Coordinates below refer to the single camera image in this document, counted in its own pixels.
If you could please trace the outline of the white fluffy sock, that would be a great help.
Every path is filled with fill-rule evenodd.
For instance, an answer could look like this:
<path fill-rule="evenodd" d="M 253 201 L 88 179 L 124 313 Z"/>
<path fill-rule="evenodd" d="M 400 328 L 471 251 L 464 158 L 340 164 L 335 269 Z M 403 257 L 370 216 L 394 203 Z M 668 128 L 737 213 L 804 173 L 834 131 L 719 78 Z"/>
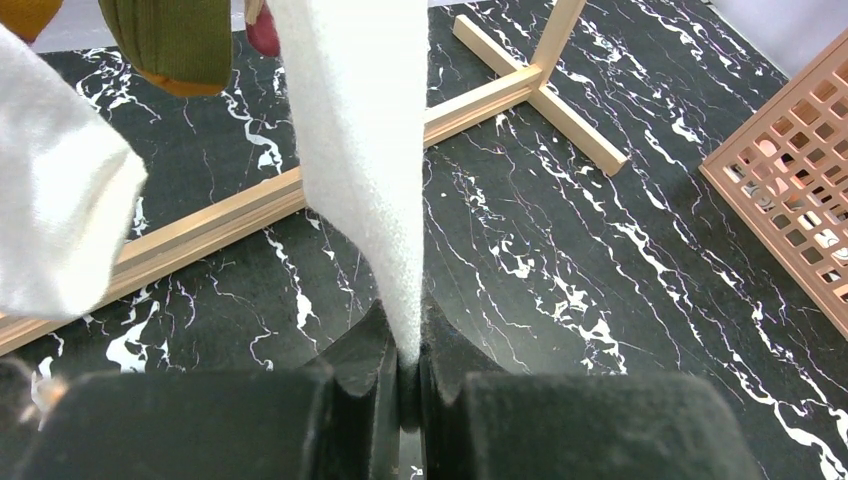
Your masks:
<path fill-rule="evenodd" d="M 308 205 L 365 256 L 400 362 L 423 286 L 424 1 L 272 1 Z"/>
<path fill-rule="evenodd" d="M 2 29 L 2 313 L 69 321 L 95 309 L 146 178 L 128 142 Z"/>

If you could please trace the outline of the orange plastic desk organizer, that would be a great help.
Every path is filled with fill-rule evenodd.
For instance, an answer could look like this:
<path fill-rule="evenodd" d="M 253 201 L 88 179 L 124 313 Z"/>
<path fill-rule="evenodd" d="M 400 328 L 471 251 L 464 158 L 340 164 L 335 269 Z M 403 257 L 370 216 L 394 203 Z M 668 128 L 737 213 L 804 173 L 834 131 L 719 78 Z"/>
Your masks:
<path fill-rule="evenodd" d="M 847 331 L 847 35 L 700 170 L 796 283 Z"/>

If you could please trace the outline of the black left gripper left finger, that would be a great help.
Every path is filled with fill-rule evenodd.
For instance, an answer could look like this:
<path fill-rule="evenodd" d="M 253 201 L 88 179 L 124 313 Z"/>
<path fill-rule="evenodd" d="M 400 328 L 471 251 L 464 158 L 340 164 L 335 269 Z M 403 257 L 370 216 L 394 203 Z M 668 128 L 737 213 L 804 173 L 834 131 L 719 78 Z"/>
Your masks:
<path fill-rule="evenodd" d="M 89 375 L 17 479 L 391 479 L 397 349 L 380 302 L 296 369 Z"/>

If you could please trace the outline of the olive striped sock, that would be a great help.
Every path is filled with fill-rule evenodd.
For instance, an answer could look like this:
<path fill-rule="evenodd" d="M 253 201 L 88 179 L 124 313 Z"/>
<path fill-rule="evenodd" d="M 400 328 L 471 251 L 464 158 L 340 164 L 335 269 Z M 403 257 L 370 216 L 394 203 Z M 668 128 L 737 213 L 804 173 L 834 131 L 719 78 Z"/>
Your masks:
<path fill-rule="evenodd" d="M 180 97 L 212 96 L 231 78 L 228 0 L 100 0 L 121 53 L 154 86 Z"/>

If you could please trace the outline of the maroon yellow striped sock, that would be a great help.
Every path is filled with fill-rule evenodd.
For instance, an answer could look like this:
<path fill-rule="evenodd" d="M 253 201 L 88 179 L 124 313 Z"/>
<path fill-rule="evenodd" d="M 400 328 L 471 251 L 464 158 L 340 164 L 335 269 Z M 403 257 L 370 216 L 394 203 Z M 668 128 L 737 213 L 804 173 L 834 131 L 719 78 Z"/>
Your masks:
<path fill-rule="evenodd" d="M 62 0 L 1 0 L 1 24 L 27 44 L 54 19 Z"/>

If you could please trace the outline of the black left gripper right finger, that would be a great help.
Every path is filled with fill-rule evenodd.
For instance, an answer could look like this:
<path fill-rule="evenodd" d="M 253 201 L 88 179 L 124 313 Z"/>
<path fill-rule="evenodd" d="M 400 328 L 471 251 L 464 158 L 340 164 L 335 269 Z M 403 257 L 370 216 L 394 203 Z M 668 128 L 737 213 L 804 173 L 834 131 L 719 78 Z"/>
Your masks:
<path fill-rule="evenodd" d="M 728 404 L 686 374 L 514 374 L 423 302 L 430 479 L 759 479 Z"/>

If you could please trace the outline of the beige purple striped sock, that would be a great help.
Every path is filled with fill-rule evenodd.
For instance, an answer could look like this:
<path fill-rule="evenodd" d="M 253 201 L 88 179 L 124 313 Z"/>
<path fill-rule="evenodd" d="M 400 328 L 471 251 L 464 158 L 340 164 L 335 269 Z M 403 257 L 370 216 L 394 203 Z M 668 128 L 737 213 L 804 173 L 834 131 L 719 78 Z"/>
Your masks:
<path fill-rule="evenodd" d="M 278 57 L 280 44 L 274 20 L 265 0 L 244 1 L 245 30 L 251 46 L 266 57 Z"/>

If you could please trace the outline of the wooden clothes rack frame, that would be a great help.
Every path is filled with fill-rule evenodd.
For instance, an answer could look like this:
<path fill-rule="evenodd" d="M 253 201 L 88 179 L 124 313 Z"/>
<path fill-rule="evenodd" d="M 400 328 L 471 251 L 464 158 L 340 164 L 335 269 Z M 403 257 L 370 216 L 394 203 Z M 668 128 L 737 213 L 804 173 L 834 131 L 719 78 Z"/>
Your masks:
<path fill-rule="evenodd" d="M 548 88 L 583 10 L 554 4 L 528 66 L 466 17 L 500 77 L 426 104 L 423 1 L 248 2 L 273 17 L 299 164 L 136 240 L 142 159 L 29 46 L 55 1 L 1 5 L 1 348 L 10 351 L 308 206 L 369 262 L 405 362 L 421 343 L 422 153 L 528 101 L 607 174 L 625 156 Z"/>

